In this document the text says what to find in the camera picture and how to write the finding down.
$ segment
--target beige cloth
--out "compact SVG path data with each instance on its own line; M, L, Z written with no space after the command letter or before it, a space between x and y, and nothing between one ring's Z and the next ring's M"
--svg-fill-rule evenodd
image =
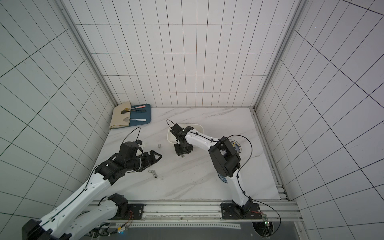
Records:
M120 128L120 127L127 127L129 125L129 120L124 121L124 119L125 118L129 119L131 116L131 112L126 112L124 114L121 114L121 111L126 108L131 108L130 102L122 103L113 109L112 120L111 120L111 124L109 125L109 128L114 129L114 128Z

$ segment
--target white marble surface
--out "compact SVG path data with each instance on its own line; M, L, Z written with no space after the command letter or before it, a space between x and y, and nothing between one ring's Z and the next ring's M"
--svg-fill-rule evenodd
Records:
M253 146L251 160L241 169L243 189L253 199L279 199L274 179L265 157L248 108L152 108L152 121L141 126L139 139L145 143L144 151L155 150L163 158L148 169L156 171L157 178L147 170L127 173L97 199L114 193L128 200L160 199L232 199L228 185L222 182L212 164L208 152L194 147L184 158L177 156L173 144L167 141L166 119L174 123L196 123L211 137L240 134L249 138ZM95 166L119 151L124 137L136 127L112 129L108 134ZM132 133L127 141L134 141ZM242 137L234 136L242 147L240 164L250 154L250 145Z

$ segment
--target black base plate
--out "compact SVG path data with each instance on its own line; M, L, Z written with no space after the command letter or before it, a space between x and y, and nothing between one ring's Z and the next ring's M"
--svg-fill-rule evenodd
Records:
M249 211L244 215L243 218L240 218L236 215L236 213L233 211L234 206L232 203L221 203L221 217L223 219L262 219L261 213L254 213L254 212L260 212L260 207L258 204L252 204Z
M131 215L129 211L133 212L133 220L140 220L143 214L144 204L128 204L127 214L125 217L113 217L112 220L129 220L129 216Z

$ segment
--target white bowl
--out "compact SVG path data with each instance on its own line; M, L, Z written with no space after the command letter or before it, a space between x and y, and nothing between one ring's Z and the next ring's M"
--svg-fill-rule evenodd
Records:
M200 133L204 133L204 128L199 124L192 124L192 123L177 123L177 124L180 125L180 127L182 127L182 128L186 128L188 126L191 126L196 131L198 131ZM170 132L170 127L168 128L167 140L169 143L172 143L172 144L177 143L175 136L173 136L173 134Z

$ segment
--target small metal tube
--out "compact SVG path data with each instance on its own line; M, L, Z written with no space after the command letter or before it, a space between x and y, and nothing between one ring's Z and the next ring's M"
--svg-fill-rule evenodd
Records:
M152 174L153 174L153 177L154 177L154 178L157 178L157 175L156 175L155 170L152 170Z

